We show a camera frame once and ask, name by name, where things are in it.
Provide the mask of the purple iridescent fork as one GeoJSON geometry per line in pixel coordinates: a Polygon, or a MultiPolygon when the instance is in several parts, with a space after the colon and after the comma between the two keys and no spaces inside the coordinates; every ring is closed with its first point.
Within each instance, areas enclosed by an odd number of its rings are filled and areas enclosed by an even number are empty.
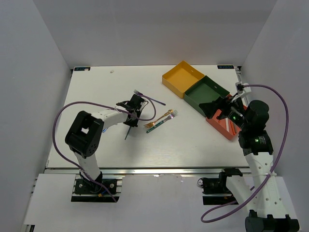
{"type": "Polygon", "coordinates": [[[148,97],[148,96],[142,94],[141,92],[137,91],[136,89],[134,90],[134,93],[137,94],[137,95],[140,95],[140,96],[142,96],[142,97],[146,97],[146,98],[148,98],[148,99],[150,99],[150,100],[152,100],[152,101],[154,101],[154,102],[156,102],[156,103],[158,103],[158,104],[160,104],[160,105],[166,106],[165,103],[160,102],[160,101],[158,101],[158,100],[155,100],[155,99],[153,99],[153,98],[150,98],[150,97],[148,97]]]}

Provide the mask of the ornate gold fork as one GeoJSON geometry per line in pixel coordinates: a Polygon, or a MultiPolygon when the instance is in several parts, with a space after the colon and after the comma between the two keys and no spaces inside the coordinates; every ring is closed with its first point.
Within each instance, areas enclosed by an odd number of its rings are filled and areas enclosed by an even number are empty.
{"type": "Polygon", "coordinates": [[[146,129],[149,129],[149,128],[153,127],[153,126],[156,124],[157,121],[163,119],[164,117],[167,117],[168,115],[170,115],[170,114],[172,114],[172,113],[173,113],[173,110],[172,110],[172,109],[171,109],[171,110],[168,110],[165,114],[163,114],[161,117],[159,117],[159,118],[156,119],[155,121],[149,122],[149,123],[145,124],[144,127],[145,127],[146,129]]]}

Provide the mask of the orange chopstick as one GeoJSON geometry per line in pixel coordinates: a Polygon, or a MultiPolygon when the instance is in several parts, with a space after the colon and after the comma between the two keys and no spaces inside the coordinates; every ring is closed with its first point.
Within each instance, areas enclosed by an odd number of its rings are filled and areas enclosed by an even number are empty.
{"type": "Polygon", "coordinates": [[[238,133],[238,128],[234,122],[231,122],[232,131],[236,135],[238,133]]]}

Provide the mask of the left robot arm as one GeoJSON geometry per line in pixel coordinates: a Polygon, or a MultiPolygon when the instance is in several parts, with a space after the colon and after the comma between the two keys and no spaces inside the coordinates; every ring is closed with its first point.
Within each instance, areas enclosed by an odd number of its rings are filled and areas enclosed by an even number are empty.
{"type": "Polygon", "coordinates": [[[65,137],[65,143],[75,154],[81,167],[81,177],[86,180],[85,187],[90,192],[96,193],[102,187],[102,173],[95,152],[103,131],[119,123],[137,127],[146,103],[146,100],[134,94],[129,101],[119,102],[113,109],[97,113],[80,111],[77,114],[65,137]]]}

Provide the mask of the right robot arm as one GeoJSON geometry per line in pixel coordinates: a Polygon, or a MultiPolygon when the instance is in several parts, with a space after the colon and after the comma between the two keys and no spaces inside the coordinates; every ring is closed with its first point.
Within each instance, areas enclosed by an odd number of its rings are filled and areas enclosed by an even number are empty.
{"type": "Polygon", "coordinates": [[[244,107],[242,100],[229,97],[201,103],[199,107],[206,118],[211,119],[217,111],[218,120],[228,118],[240,128],[239,145],[250,167],[254,189],[251,190],[236,169],[226,169],[218,180],[218,188],[231,192],[241,209],[248,212],[245,230],[248,232],[297,232],[299,222],[285,209],[274,173],[275,161],[271,139],[265,127],[269,119],[269,107],[260,100],[254,100],[244,107]]]}

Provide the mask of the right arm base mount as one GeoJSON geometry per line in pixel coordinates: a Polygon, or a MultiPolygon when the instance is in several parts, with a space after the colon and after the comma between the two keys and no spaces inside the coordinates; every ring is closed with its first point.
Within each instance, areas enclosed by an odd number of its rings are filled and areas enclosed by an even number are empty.
{"type": "Polygon", "coordinates": [[[202,177],[197,181],[197,186],[202,189],[204,205],[238,204],[232,192],[226,187],[228,177],[243,176],[237,168],[223,169],[217,178],[202,177]]]}

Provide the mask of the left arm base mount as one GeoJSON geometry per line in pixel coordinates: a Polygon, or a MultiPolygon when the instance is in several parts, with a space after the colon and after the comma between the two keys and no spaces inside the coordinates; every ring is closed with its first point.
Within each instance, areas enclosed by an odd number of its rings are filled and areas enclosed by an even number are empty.
{"type": "Polygon", "coordinates": [[[107,190],[91,181],[84,180],[81,177],[76,177],[72,189],[71,202],[78,203],[115,203],[120,198],[122,189],[122,180],[104,178],[102,184],[108,189],[107,190]]]}

